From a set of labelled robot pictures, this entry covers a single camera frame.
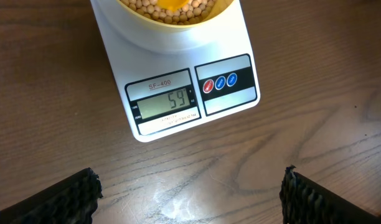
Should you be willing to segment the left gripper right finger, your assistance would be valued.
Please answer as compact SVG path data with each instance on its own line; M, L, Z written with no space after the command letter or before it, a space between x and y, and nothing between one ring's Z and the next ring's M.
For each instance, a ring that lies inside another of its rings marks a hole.
M281 182L283 223L378 224L375 216L336 195L289 166Z

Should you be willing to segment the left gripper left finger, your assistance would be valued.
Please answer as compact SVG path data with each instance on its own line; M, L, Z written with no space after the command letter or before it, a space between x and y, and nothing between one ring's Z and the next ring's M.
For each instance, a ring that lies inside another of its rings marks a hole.
M84 223L102 198L99 176L86 168L43 191L0 211L0 223Z

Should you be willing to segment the pale yellow bowl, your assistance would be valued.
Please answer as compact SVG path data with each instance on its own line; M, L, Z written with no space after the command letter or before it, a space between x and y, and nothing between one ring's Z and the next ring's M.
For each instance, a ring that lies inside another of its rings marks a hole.
M119 9L120 12L123 12L129 15L130 18L132 18L133 20L135 20L136 22L140 23L142 26L145 26L147 28L164 30L166 32L179 32L182 30L201 26L204 24L210 24L216 21L218 18L221 17L221 15L226 10L230 9L236 3L236 0L214 0L214 1L215 1L215 5L213 6L210 14L205 19L203 19L200 23L197 23L197 24L183 25L183 26L170 25L170 24L160 23L160 22L147 19L141 16L140 14L137 14L136 12L129 9L127 6L121 3L120 0L115 1L115 7Z

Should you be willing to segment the yellow measuring scoop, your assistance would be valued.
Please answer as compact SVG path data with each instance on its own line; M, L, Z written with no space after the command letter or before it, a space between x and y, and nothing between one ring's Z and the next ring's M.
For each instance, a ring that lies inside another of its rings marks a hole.
M163 9L175 11L185 6L189 0L158 0L157 5Z

